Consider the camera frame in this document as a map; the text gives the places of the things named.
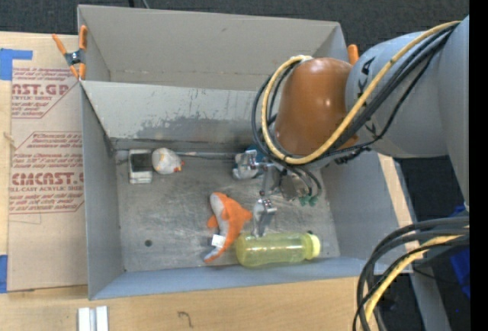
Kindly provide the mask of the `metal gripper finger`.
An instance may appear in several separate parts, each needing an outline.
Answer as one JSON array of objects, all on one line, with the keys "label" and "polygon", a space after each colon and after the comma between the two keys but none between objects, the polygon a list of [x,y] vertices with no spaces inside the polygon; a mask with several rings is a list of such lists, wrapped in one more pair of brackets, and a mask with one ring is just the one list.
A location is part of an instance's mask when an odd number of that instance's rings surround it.
[{"label": "metal gripper finger", "polygon": [[266,198],[260,198],[256,201],[252,209],[252,235],[262,237],[272,219],[276,214],[277,208],[272,201]]},{"label": "metal gripper finger", "polygon": [[247,180],[262,175],[262,169],[258,164],[257,151],[245,151],[236,154],[234,158],[232,176],[236,180]]}]

